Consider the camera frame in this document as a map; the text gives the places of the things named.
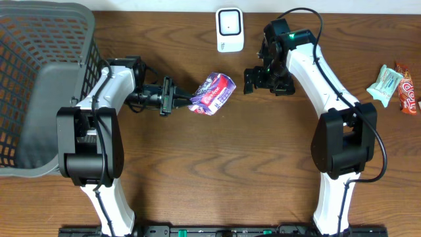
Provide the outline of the teal snack packet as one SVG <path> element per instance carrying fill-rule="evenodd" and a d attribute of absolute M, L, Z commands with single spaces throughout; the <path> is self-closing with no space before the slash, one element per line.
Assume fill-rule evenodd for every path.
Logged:
<path fill-rule="evenodd" d="M 403 75 L 394 71 L 392 68 L 388 68 L 387 65 L 383 65 L 376 81 L 366 91 L 373 99 L 381 101 L 382 105 L 387 107 L 402 79 Z"/>

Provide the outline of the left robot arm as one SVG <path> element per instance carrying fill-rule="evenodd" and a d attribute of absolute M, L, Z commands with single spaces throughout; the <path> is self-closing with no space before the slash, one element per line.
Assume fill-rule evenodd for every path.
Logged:
<path fill-rule="evenodd" d="M 139 236 L 120 180 L 124 148 L 118 113 L 127 105 L 134 113 L 151 109 L 167 117 L 191 105 L 193 97 L 169 76 L 162 84 L 145 84 L 149 69 L 139 56 L 102 59 L 99 81 L 86 98 L 57 113 L 60 173 L 88 196 L 101 221 L 98 230 L 70 229 L 69 234 Z"/>

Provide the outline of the purple square snack packet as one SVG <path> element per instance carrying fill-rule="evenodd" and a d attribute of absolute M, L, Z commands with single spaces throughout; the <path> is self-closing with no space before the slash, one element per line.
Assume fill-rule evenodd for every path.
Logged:
<path fill-rule="evenodd" d="M 194 113 L 211 116 L 227 102 L 235 89 L 236 85 L 229 76 L 212 72 L 193 94 L 188 108 Z"/>

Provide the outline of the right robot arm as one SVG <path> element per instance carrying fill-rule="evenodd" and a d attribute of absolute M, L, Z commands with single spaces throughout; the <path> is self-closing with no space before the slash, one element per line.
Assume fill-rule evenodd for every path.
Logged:
<path fill-rule="evenodd" d="M 263 64 L 244 71 L 245 94 L 268 89 L 275 95 L 295 93 L 298 81 L 318 117 L 310 145 L 320 171 L 318 205 L 312 223 L 319 236 L 344 236 L 355 181 L 374 155 L 377 112 L 362 104 L 338 80 L 324 60 L 310 30 L 291 31 L 284 18 L 264 28 L 258 53 Z"/>

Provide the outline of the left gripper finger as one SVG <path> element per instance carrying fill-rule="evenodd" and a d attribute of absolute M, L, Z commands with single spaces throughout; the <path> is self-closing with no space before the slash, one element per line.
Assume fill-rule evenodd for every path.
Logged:
<path fill-rule="evenodd" d="M 189 99 L 173 99 L 172 100 L 173 109 L 179 109 L 180 107 L 186 107 L 191 104 L 192 102 Z"/>
<path fill-rule="evenodd" d="M 193 97 L 193 95 L 178 86 L 174 86 L 174 92 L 173 92 L 174 98 L 183 98 L 183 99 L 190 99 Z"/>

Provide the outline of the orange Top snack bar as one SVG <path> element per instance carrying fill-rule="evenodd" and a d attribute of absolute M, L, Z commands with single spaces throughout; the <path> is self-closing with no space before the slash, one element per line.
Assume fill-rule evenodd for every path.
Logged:
<path fill-rule="evenodd" d="M 398 94 L 401 112 L 408 115 L 416 115 L 416 101 L 414 94 L 414 84 L 409 68 L 401 63 L 396 63 L 395 71 L 403 76 L 398 85 Z"/>

